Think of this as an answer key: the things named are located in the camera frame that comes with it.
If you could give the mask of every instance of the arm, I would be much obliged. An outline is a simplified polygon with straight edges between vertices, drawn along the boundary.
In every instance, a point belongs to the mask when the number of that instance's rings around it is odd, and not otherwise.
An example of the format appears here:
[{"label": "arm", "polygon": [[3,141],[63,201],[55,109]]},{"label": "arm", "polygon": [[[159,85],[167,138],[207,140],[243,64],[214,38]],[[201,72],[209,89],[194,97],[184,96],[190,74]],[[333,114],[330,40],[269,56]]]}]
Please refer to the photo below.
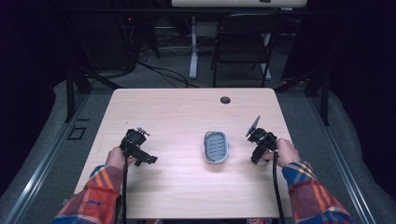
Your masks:
[{"label": "arm", "polygon": [[[129,158],[128,164],[134,161]],[[114,223],[123,164],[120,148],[113,148],[106,164],[94,169],[84,190],[64,206],[52,223]]]},{"label": "arm", "polygon": [[[293,218],[296,223],[351,223],[350,215],[341,203],[327,191],[315,177],[312,167],[301,161],[294,145],[279,139],[278,165],[288,182]],[[262,158],[271,160],[273,153]]]}]

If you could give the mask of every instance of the dark background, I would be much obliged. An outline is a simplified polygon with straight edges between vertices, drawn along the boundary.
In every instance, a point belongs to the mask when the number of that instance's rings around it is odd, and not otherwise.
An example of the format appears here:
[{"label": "dark background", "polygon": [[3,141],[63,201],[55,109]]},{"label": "dark background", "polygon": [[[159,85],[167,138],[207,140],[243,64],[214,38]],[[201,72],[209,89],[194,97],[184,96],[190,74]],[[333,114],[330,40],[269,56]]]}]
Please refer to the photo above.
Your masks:
[{"label": "dark background", "polygon": [[[318,66],[332,48],[332,41],[337,40],[339,48],[332,57],[331,90],[343,102],[356,128],[363,159],[375,181],[396,199],[396,180],[392,178],[396,172],[394,4],[390,0],[374,1],[370,6],[369,1],[338,2],[343,4],[311,0],[309,7],[346,10],[352,5],[356,7],[350,8],[351,11],[362,14],[346,21],[302,21],[284,77],[298,77]],[[47,121],[55,99],[52,88],[64,81],[72,62],[92,67],[92,58],[67,24],[62,20],[49,21],[35,4],[19,0],[2,2],[0,6],[0,169],[5,171],[0,193],[3,194]],[[122,67],[124,64],[120,62],[131,50],[121,46],[117,49],[127,52],[113,63]]]}]

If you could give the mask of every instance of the soap dish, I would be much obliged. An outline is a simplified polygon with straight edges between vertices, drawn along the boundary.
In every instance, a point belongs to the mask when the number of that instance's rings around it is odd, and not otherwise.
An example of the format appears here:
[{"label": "soap dish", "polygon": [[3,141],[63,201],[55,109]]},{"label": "soap dish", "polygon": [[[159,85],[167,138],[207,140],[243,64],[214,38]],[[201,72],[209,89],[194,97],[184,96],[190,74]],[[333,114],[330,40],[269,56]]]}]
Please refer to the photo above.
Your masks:
[{"label": "soap dish", "polygon": [[229,144],[223,132],[208,132],[205,134],[204,154],[206,161],[214,164],[224,162],[228,155]]}]

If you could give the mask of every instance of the metal rail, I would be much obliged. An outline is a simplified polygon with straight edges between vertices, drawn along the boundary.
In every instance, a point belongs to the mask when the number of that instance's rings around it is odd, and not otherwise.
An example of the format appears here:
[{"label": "metal rail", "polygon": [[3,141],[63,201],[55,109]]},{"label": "metal rail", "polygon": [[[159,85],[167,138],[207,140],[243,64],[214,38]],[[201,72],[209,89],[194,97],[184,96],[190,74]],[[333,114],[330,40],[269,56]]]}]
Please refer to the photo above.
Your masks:
[{"label": "metal rail", "polygon": [[43,185],[47,175],[50,173],[50,168],[55,163],[58,155],[62,149],[62,143],[67,134],[73,129],[74,122],[77,120],[77,114],[81,111],[83,106],[87,103],[89,95],[82,94],[78,99],[76,105],[76,115],[73,116],[70,122],[65,123],[59,135],[54,140],[54,144],[43,160],[38,164],[35,172],[23,190],[21,197],[17,200],[14,207],[11,209],[5,223],[22,223],[30,205],[32,204],[35,196]]},{"label": "metal rail", "polygon": [[352,200],[352,202],[355,205],[355,208],[358,212],[359,217],[361,218],[361,222],[363,224],[375,224],[375,218],[370,211],[370,208],[367,205],[367,202],[364,200],[364,197],[361,193],[361,189],[356,182],[355,178],[353,177],[353,174],[349,170],[349,167],[347,165],[347,161],[343,155],[343,152],[341,151],[340,147],[338,146],[334,135],[332,134],[332,130],[329,126],[327,126],[323,120],[321,119],[321,116],[319,114],[319,105],[318,102],[313,98],[309,97],[308,102],[311,105],[312,110],[314,111],[315,117],[322,129],[322,131],[326,134],[327,139],[329,140],[329,144],[331,146],[331,156],[335,162],[335,165],[340,172],[340,176],[344,181],[344,184],[346,186],[346,190],[349,193],[349,196]]}]

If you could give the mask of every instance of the black metal frame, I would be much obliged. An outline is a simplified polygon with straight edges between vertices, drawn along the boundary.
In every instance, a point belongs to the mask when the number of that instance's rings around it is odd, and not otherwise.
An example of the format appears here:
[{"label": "black metal frame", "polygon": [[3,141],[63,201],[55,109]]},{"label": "black metal frame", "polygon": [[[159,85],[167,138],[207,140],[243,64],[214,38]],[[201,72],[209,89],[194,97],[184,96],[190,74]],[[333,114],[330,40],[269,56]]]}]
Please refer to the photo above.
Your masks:
[{"label": "black metal frame", "polygon": [[[107,15],[140,15],[140,16],[185,16],[185,17],[194,17],[194,16],[225,16],[232,13],[268,13],[274,14],[282,18],[298,18],[298,19],[316,19],[316,20],[328,20],[331,18],[339,18],[344,17],[346,15],[345,11],[332,11],[332,12],[316,12],[316,11],[308,11],[308,10],[296,10],[296,11],[287,11],[281,10],[280,8],[262,8],[262,7],[172,7],[172,8],[65,8],[65,7],[56,7],[56,8],[42,8],[44,12],[46,12],[50,16],[67,16],[72,14],[107,14]],[[323,68],[324,77],[323,77],[323,89],[322,89],[322,99],[321,99],[321,109],[320,114],[323,118],[323,121],[328,124],[327,121],[327,104],[328,104],[328,95],[329,95],[329,76],[328,69]],[[101,77],[100,75],[94,73],[89,70],[89,76],[98,79],[102,83],[106,84],[108,87],[113,90],[120,88],[119,85],[112,83],[111,81]],[[297,77],[294,81],[286,84],[283,87],[276,89],[276,92],[282,92],[293,84],[298,83],[300,79],[304,79],[305,77],[312,76],[311,73],[305,74],[301,77]],[[67,105],[68,105],[68,114],[66,122],[69,121],[75,111],[75,101],[74,101],[74,82],[83,93],[89,93],[92,90],[91,85],[87,80],[84,80],[84,77],[81,76],[81,73],[78,72],[76,68],[72,68],[67,74]]]},{"label": "black metal frame", "polygon": [[[250,23],[247,21],[251,21],[251,20],[255,20],[254,26],[249,26]],[[217,80],[218,63],[252,63],[253,64],[252,69],[257,63],[265,63],[266,65],[262,74],[262,84],[261,84],[261,87],[264,87],[265,78],[271,61],[272,49],[275,43],[276,36],[281,30],[281,28],[282,28],[281,19],[273,14],[233,13],[222,18],[219,21],[216,29],[215,47],[213,49],[213,56],[212,56],[211,67],[213,69],[213,87],[214,88],[217,87],[216,80]],[[225,59],[225,60],[221,59],[222,52],[220,50],[220,46],[222,40],[234,39],[235,36],[240,36],[240,35],[242,36],[247,35],[252,37],[252,36],[261,36],[261,34],[271,35],[266,45],[264,44],[264,39],[261,37],[260,46],[262,46],[262,55],[264,55],[264,57],[255,58],[255,59],[243,59],[243,58],[239,58],[239,59],[233,58],[233,59]]]}]

